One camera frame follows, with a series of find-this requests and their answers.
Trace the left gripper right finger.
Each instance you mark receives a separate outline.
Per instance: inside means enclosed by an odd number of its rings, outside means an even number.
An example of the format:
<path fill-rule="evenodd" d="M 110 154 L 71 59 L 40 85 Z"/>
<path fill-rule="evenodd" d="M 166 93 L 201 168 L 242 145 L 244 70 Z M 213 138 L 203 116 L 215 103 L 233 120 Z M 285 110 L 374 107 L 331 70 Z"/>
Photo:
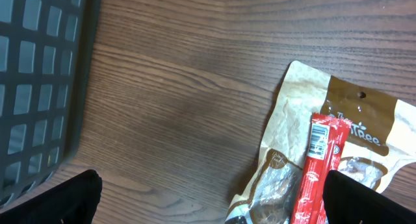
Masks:
<path fill-rule="evenodd" d="M 415 213 L 339 171 L 329 171 L 323 191 L 329 224 L 415 224 Z"/>

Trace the beige dried food bag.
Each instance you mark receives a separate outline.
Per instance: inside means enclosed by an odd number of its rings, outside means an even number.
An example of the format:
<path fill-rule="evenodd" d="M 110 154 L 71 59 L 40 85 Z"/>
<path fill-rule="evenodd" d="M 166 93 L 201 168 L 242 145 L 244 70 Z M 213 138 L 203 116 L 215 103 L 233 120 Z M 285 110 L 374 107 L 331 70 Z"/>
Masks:
<path fill-rule="evenodd" d="M 313 113 L 352 122 L 339 171 L 378 193 L 415 161 L 413 105 L 294 61 L 264 131 L 257 170 L 232 199 L 228 223 L 290 221 Z"/>

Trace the red snack stick pack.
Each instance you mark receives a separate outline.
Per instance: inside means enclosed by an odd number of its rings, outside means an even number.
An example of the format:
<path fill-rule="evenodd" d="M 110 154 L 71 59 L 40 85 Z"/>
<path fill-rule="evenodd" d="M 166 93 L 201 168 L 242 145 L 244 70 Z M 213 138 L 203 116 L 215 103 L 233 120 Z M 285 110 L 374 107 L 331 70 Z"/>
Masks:
<path fill-rule="evenodd" d="M 326 222 L 323 191 L 328 172 L 337 169 L 352 122 L 314 113 L 309 146 L 291 224 Z"/>

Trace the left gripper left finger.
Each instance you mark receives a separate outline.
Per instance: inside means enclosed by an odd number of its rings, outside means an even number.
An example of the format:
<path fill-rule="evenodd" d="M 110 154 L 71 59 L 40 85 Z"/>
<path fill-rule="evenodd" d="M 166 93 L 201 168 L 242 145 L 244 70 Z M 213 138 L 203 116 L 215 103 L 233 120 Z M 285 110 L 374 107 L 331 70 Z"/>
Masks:
<path fill-rule="evenodd" d="M 1 214 L 1 224 L 91 223 L 101 199 L 102 178 L 86 170 Z"/>

